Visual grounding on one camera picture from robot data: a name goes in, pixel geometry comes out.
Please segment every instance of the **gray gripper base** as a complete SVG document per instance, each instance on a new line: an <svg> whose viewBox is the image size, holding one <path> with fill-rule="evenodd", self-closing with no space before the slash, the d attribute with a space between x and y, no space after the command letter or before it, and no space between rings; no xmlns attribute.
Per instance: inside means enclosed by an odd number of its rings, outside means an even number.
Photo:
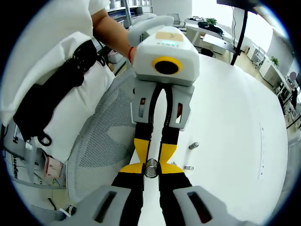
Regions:
<svg viewBox="0 0 301 226"><path fill-rule="evenodd" d="M157 83L154 81L142 81L135 79L135 97L132 101L132 116L133 121L148 123L149 109L151 103L151 97L155 90ZM194 91L194 86L180 86L172 85L173 92L173 110L171 120L169 123L170 127L184 129L186 122L190 114L190 100ZM139 117L139 107L141 99L145 98L144 110L142 117ZM179 123L176 123L178 104L182 104L182 116Z"/></svg>
<svg viewBox="0 0 301 226"><path fill-rule="evenodd" d="M55 221L51 226L119 226L130 191L128 188L101 186L79 203L72 217L64 221ZM103 211L102 217L98 217L109 196L111 203L106 203L106 211Z"/></svg>
<svg viewBox="0 0 301 226"><path fill-rule="evenodd" d="M174 195L180 205L186 226L256 226L252 222L241 222L231 216L227 212L226 205L222 201L200 186L175 189ZM198 196L210 213L212 219L209 222L205 224L201 222L195 205L190 199L192 196Z"/></svg>

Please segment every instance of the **metal screw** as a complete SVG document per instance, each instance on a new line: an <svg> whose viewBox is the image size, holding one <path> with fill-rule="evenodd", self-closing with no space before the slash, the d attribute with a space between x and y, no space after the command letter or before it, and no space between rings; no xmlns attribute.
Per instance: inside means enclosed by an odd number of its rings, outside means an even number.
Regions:
<svg viewBox="0 0 301 226"><path fill-rule="evenodd" d="M189 145L189 149L192 150L192 149L195 149L196 147L198 147L198 142L194 142L193 144Z"/></svg>
<svg viewBox="0 0 301 226"><path fill-rule="evenodd" d="M184 166L183 169L184 170L193 170L193 166Z"/></svg>

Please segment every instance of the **green plant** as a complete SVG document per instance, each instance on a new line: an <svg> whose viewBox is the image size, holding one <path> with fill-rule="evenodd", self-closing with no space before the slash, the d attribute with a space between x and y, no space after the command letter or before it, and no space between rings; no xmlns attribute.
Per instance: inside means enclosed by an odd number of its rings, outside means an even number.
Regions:
<svg viewBox="0 0 301 226"><path fill-rule="evenodd" d="M205 21L212 26L216 25L217 22L215 18L206 18Z"/></svg>
<svg viewBox="0 0 301 226"><path fill-rule="evenodd" d="M278 59L277 59L276 57L272 56L272 57L271 57L271 61L273 62L273 64L274 64L276 67L279 66L279 61L278 61Z"/></svg>

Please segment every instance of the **metal spring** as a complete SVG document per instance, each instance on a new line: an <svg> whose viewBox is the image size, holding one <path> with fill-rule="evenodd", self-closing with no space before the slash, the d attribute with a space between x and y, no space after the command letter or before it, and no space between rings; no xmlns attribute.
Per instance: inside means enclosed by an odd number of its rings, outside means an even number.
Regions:
<svg viewBox="0 0 301 226"><path fill-rule="evenodd" d="M145 176L147 178L155 178L158 176L158 162L155 159L148 159L145 166Z"/></svg>

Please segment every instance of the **white sleeve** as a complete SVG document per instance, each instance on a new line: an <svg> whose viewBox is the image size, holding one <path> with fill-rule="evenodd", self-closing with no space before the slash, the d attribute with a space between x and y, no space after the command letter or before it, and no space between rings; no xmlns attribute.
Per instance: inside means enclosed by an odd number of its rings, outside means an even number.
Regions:
<svg viewBox="0 0 301 226"><path fill-rule="evenodd" d="M104 9L110 4L110 0L90 0L89 2L89 12L90 15Z"/></svg>

